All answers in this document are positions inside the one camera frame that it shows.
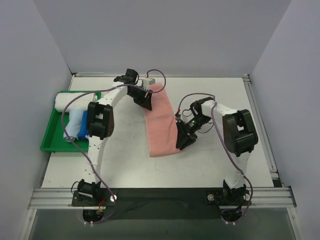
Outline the pink towel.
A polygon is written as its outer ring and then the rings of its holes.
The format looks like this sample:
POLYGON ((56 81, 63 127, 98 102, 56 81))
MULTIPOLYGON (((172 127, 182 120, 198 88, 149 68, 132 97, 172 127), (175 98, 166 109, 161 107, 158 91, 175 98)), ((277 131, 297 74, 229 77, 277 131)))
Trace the pink towel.
POLYGON ((149 87, 152 110, 144 111, 146 136, 150 157, 162 157, 179 153, 176 148, 178 129, 172 104, 161 83, 149 87))

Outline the light blue towel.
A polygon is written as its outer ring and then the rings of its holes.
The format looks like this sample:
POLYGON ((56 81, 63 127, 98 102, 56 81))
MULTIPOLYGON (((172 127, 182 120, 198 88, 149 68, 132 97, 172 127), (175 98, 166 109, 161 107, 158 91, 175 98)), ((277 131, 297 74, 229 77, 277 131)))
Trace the light blue towel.
POLYGON ((63 133, 63 139, 70 143, 71 140, 75 141, 78 139, 78 134, 81 130, 82 119, 83 119, 84 111, 80 108, 71 109, 68 115, 68 123, 65 127, 65 131, 63 133))

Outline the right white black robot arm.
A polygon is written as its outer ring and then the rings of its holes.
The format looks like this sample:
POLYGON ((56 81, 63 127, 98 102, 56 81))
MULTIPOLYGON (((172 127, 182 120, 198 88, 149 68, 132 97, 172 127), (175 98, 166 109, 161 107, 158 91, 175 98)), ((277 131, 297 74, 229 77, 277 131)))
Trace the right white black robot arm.
POLYGON ((251 153, 258 144, 258 134, 249 110, 237 110, 217 103, 216 98, 206 94, 204 98, 190 104, 188 111, 192 119, 181 118, 183 112, 175 114, 177 140, 175 147, 183 150, 196 142, 196 132, 205 124, 212 122, 222 147, 233 165, 233 170, 226 173, 222 188, 213 196, 223 205, 235 205, 247 200, 249 191, 246 184, 247 165, 251 153))

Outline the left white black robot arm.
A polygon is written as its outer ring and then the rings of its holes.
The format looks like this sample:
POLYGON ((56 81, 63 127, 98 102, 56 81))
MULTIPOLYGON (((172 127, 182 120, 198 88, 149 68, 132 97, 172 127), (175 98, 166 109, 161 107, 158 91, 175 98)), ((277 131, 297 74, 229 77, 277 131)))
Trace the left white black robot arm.
POLYGON ((140 107, 152 110, 152 92, 148 91, 149 85, 155 83, 153 79, 137 85, 139 74, 128 68, 124 75, 117 76, 113 80, 111 90, 96 102, 90 102, 87 107, 86 129, 88 130, 88 170, 84 179, 77 186, 77 193, 90 206, 97 205, 105 197, 101 188, 100 177, 104 148, 108 138, 115 129, 114 108, 126 95, 132 97, 133 102, 140 107))

